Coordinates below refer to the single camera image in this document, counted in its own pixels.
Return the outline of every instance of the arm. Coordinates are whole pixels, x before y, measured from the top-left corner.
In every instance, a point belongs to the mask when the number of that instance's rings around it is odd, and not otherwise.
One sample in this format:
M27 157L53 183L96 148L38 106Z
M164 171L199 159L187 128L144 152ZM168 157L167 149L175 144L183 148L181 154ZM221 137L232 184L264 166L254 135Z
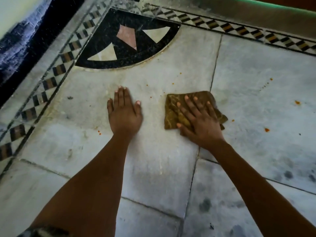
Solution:
M51 225L74 236L114 236L128 145L138 132L140 102L119 88L107 103L112 139L46 204L31 227Z
M177 103L194 125L195 133L177 124L182 135L211 152L243 198L250 214L265 237L316 236L316 228L277 190L226 143L212 105L210 115L195 97L196 106L186 96L193 115Z

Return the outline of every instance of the hand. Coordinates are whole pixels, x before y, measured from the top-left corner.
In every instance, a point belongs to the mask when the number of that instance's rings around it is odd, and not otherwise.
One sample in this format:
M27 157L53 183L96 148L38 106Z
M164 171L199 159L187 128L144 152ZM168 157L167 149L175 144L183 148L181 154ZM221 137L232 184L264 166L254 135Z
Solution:
M188 96L185 96L184 99L193 114L181 106L179 102L177 103L177 106L193 124L195 133L190 131L184 125L177 123L181 135L187 136L193 143L209 151L216 148L219 143L225 143L221 127L211 103L209 101L206 103L206 106L210 111L209 115L197 97L193 98L196 106L190 101Z
M132 138L140 129L143 122L140 101L132 104L129 90L119 86L114 93L114 102L107 101L109 122L113 134L122 134Z

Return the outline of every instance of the finger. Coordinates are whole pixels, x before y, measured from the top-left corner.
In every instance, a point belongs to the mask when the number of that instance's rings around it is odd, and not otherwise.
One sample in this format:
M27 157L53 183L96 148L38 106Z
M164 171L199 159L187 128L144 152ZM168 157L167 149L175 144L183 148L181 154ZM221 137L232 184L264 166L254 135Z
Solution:
M191 109L192 113L197 117L201 115L197 107L192 103L188 96L184 97L185 102L187 103L188 107Z
M177 103L177 107L182 111L182 113L188 118L192 123L195 121L195 116L192 115L186 108L184 108L180 102Z
M111 115L111 113L113 112L113 100L111 98L107 101L106 106L107 106L107 111L109 115Z
M114 92L114 109L118 108L119 106L119 92L118 91L115 91Z
M140 104L141 103L140 103L139 100L136 101L135 104L134 104L134 110L135 110L135 113L136 113L137 116L138 115L142 115L142 108L141 108Z
M118 87L118 105L124 106L124 90L123 87Z
M177 127L180 129L181 135L188 137L189 140L195 143L196 135L192 131L180 123L177 123Z
M209 109L210 117L211 117L211 118L214 118L215 120L217 120L217 116L216 116L216 114L215 114L215 111L214 111L214 108L213 108L212 104L208 101L208 102L206 103L206 106L207 106L208 109Z
M126 87L124 87L124 102L125 102L125 105L128 105L128 106L132 105L130 91Z
M205 110L204 106L202 105L202 103L199 101L199 99L195 96L193 98L196 106L198 107L199 111L201 112L201 114L205 115L207 114L207 111Z

